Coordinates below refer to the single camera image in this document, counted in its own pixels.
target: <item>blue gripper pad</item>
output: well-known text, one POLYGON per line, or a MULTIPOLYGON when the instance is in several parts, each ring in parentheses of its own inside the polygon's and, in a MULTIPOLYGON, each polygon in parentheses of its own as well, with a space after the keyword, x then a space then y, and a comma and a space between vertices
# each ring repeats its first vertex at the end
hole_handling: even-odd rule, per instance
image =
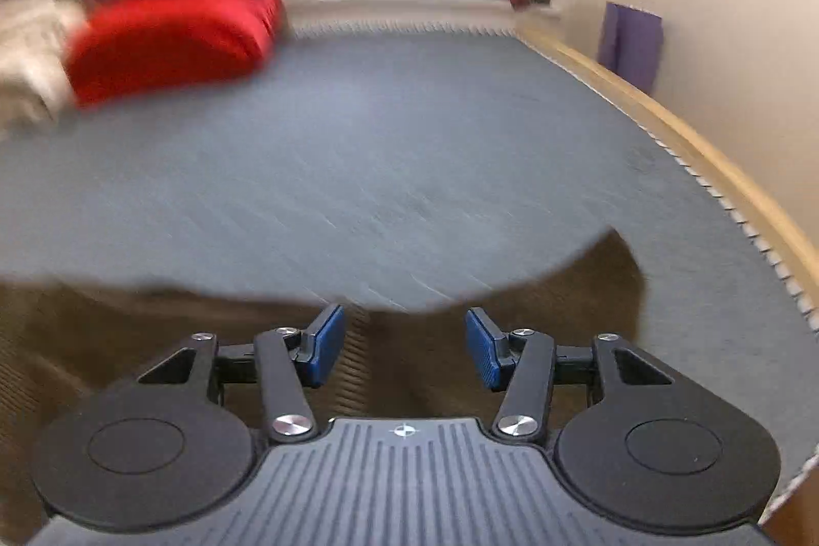
POLYGON ((302 385, 316 388, 327 381, 344 346, 344 331, 344 309, 333 305, 302 332, 301 351, 296 357, 302 385))
POLYGON ((466 313, 466 346, 486 388, 506 390, 515 360, 509 340, 483 309, 469 309, 466 313))

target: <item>silver screw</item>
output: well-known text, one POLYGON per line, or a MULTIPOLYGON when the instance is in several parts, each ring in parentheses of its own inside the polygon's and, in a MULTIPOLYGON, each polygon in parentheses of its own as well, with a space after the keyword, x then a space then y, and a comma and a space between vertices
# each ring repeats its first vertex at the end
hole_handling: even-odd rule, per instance
POLYGON ((281 435, 303 435, 313 427, 313 422, 301 414, 283 414, 273 419, 273 430, 281 435))
POLYGON ((498 422, 498 429, 501 433, 512 437, 531 435, 537 430, 537 421, 525 414, 513 414, 509 417, 503 417, 498 422))

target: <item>brown cloth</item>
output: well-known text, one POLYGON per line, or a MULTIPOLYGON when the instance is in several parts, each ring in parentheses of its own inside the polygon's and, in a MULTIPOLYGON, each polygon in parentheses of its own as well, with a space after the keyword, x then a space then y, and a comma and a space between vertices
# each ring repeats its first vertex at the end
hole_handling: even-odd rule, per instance
MULTIPOLYGON (((464 313, 482 306, 508 331, 529 326, 558 344, 589 344, 601 331, 636 339, 644 281, 610 231, 548 276, 428 313, 348 308, 345 350, 327 386, 310 392, 317 418, 473 415, 490 421, 502 395, 483 389, 464 343, 464 313)), ((45 518, 27 474, 38 431, 84 395, 132 373, 194 332, 224 344, 269 328, 306 325, 321 305, 238 301, 153 289, 0 285, 0 539, 24 543, 45 518)), ((550 424, 585 395, 555 391, 550 424)), ((232 387, 227 407, 247 422, 257 389, 232 387)))

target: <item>purple object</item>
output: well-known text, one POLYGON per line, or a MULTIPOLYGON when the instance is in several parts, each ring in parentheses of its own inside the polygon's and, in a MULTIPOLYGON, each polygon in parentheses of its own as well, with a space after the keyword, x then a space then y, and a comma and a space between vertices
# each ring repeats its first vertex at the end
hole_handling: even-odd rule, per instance
POLYGON ((650 94, 660 65, 662 17, 616 3, 606 4, 597 62, 650 94))

